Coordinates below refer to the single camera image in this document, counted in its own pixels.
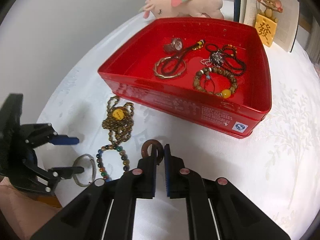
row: cartoon mouse illustration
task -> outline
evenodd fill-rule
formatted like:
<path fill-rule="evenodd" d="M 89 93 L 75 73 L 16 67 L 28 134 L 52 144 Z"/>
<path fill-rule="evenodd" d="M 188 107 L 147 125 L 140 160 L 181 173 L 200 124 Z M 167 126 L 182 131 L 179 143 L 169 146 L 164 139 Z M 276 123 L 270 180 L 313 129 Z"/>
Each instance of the cartoon mouse illustration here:
<path fill-rule="evenodd" d="M 278 22 L 278 18 L 273 16 L 273 12 L 279 12 L 282 13 L 283 8 L 281 7 L 281 1 L 280 0 L 257 0 L 257 2 L 261 3 L 266 7 L 265 11 L 262 12 L 261 9 L 258 9 L 258 14 L 261 14 L 270 20 L 274 21 L 275 23 Z"/>

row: wall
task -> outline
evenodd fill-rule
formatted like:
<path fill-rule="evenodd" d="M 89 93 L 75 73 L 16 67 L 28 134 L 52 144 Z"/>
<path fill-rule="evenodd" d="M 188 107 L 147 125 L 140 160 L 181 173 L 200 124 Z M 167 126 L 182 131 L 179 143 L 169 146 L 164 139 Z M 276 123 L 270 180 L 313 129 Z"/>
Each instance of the wall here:
<path fill-rule="evenodd" d="M 298 25 L 298 32 L 297 32 L 296 40 L 299 42 L 301 47 L 303 47 L 303 49 L 306 48 L 309 35 L 310 35 L 309 32 L 307 32 L 304 28 L 302 28 L 300 25 Z"/>
<path fill-rule="evenodd" d="M 22 123 L 35 122 L 69 70 L 144 1 L 17 0 L 0 26 L 0 105 L 23 92 Z"/>

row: gold chain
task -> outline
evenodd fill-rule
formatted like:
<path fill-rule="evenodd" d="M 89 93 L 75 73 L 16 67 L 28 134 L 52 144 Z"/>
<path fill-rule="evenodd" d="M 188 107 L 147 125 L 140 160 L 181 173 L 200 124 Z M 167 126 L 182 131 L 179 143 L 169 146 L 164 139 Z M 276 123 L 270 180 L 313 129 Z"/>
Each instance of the gold chain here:
<path fill-rule="evenodd" d="M 120 143 L 126 142 L 131 137 L 133 126 L 133 103 L 125 103 L 124 106 L 118 106 L 120 98 L 118 96 L 111 97 L 107 106 L 107 118 L 102 122 L 103 129 L 109 130 L 109 141 L 113 146 L 119 146 Z"/>

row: black beaded necklace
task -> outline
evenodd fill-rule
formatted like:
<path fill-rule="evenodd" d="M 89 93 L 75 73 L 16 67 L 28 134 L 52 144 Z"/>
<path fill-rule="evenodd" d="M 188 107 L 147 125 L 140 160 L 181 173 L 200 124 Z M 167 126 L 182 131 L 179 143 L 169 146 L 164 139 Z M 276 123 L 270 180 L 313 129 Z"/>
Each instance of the black beaded necklace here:
<path fill-rule="evenodd" d="M 214 46 L 215 49 L 214 50 L 210 49 L 209 46 Z M 228 45 L 223 45 L 222 49 L 219 49 L 219 47 L 216 44 L 208 43 L 205 46 L 205 48 L 207 51 L 210 52 L 210 56 L 208 59 L 203 59 L 200 61 L 203 65 L 206 65 L 206 66 L 214 65 L 216 67 L 221 67 L 221 68 L 231 72 L 234 76 L 241 76 L 246 71 L 246 68 L 247 68 L 246 64 L 242 60 L 239 60 L 237 58 L 237 48 L 235 46 L 228 44 Z M 240 67 L 232 66 L 226 60 L 227 58 L 234 59 L 240 65 Z"/>

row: ring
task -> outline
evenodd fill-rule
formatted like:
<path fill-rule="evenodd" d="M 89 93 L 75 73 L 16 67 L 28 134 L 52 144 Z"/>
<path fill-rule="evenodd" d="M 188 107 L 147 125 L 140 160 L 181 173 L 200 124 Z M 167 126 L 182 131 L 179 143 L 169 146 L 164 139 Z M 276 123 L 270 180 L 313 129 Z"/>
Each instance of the ring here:
<path fill-rule="evenodd" d="M 163 50 L 167 53 L 173 51 L 180 51 L 183 48 L 182 40 L 180 38 L 173 38 L 170 44 L 163 46 Z"/>
<path fill-rule="evenodd" d="M 184 60 L 182 60 L 182 63 L 184 64 L 184 68 L 182 69 L 181 72 L 179 72 L 179 73 L 177 73 L 177 74 L 175 74 L 175 75 L 173 75 L 173 76 L 164 76 L 164 75 L 159 74 L 158 71 L 157 71 L 159 65 L 160 65 L 161 63 L 163 63 L 163 62 L 164 62 L 165 60 L 167 60 L 167 59 L 177 59 L 177 60 L 179 60 L 179 58 L 178 58 L 178 57 L 175 57 L 175 56 L 172 56 L 172 57 L 163 57 L 163 58 L 159 59 L 159 61 L 155 63 L 155 66 L 154 66 L 154 68 L 153 68 L 153 72 L 154 72 L 154 74 L 155 74 L 156 77 L 163 78 L 163 79 L 166 79 L 166 78 L 175 78 L 175 77 L 180 76 L 180 75 L 181 75 L 183 72 L 185 72 L 185 70 L 187 69 L 187 64 L 186 64 L 186 62 L 185 62 Z"/>
<path fill-rule="evenodd" d="M 96 171 L 96 163 L 94 162 L 94 158 L 93 158 L 90 154 L 83 154 L 83 155 L 79 156 L 78 158 L 76 158 L 76 160 L 74 161 L 72 167 L 78 166 L 79 160 L 81 160 L 81 159 L 84 158 L 84 157 L 89 157 L 89 160 L 90 160 L 90 162 L 91 162 L 91 165 L 92 165 L 92 178 L 91 178 L 91 181 L 89 181 L 88 184 L 82 184 L 82 183 L 78 180 L 76 174 L 72 174 L 72 177 L 73 177 L 73 179 L 75 180 L 75 183 L 76 183 L 78 186 L 80 186 L 80 187 L 88 187 L 88 186 L 95 180 L 95 178 L 96 178 L 96 172 L 97 172 L 97 171 Z"/>
<path fill-rule="evenodd" d="M 146 158 L 149 156 L 148 147 L 151 144 L 156 146 L 156 148 L 158 150 L 157 165 L 159 165 L 164 158 L 164 149 L 163 149 L 162 144 L 159 141 L 154 140 L 154 139 L 150 139 L 150 140 L 145 141 L 141 147 L 141 156 L 142 156 L 142 158 Z"/>

